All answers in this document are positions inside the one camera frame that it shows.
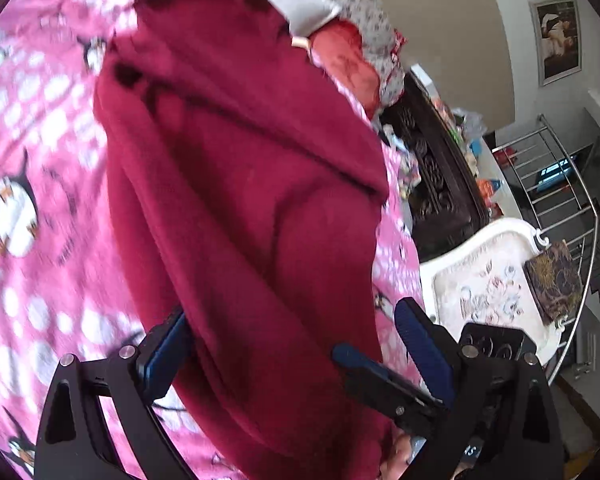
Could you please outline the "person's right hand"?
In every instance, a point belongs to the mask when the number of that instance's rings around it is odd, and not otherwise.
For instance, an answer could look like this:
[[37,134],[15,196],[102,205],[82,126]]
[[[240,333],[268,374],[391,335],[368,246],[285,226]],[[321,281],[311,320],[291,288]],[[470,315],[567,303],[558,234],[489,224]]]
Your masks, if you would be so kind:
[[393,443],[389,457],[380,465],[379,479],[399,480],[425,443],[422,437],[400,434]]

